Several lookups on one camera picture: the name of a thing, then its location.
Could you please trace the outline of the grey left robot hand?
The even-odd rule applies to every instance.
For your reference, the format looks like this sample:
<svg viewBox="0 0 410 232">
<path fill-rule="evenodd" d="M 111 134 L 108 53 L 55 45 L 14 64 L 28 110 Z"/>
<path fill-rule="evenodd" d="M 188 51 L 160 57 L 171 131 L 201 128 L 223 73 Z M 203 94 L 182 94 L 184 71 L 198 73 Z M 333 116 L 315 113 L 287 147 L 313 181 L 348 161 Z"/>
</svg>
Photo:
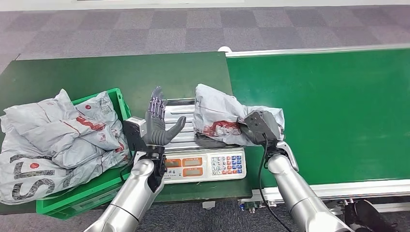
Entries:
<svg viewBox="0 0 410 232">
<path fill-rule="evenodd" d="M 154 88 L 149 101 L 148 109 L 145 114 L 146 135 L 144 142 L 147 145 L 166 146 L 169 144 L 185 127 L 186 117 L 181 116 L 170 128 L 165 128 L 165 105 L 161 86 Z"/>
</svg>

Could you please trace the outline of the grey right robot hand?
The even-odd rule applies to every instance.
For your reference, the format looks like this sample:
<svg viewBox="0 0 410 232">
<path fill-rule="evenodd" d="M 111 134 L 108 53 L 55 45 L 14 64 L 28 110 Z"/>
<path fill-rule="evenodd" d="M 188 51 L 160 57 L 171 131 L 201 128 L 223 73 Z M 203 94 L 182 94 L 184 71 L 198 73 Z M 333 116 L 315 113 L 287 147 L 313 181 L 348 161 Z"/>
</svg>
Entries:
<svg viewBox="0 0 410 232">
<path fill-rule="evenodd" d="M 279 124 L 269 111 L 252 111 L 239 127 L 255 145 L 276 146 L 280 140 Z"/>
</svg>

